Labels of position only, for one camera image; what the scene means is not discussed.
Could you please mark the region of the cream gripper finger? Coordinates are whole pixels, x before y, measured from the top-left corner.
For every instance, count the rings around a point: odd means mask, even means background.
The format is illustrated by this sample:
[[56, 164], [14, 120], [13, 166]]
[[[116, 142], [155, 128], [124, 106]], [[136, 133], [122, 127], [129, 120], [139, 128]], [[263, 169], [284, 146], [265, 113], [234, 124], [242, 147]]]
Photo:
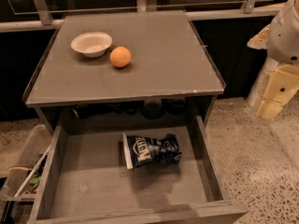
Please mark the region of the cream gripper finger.
[[257, 109], [261, 119], [274, 119], [299, 92], [299, 67], [283, 64], [270, 73], [270, 78]]
[[269, 25], [266, 25], [257, 35], [252, 37], [247, 46], [251, 49], [267, 49]]

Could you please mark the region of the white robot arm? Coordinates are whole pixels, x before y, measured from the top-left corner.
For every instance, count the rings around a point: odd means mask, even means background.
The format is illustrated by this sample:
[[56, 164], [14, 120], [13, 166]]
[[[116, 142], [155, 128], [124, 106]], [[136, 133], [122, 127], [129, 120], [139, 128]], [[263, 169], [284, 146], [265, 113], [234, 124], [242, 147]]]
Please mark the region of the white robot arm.
[[278, 63], [269, 72], [256, 116], [274, 119], [299, 90], [299, 0], [288, 0], [270, 24], [248, 42], [252, 49], [266, 49]]

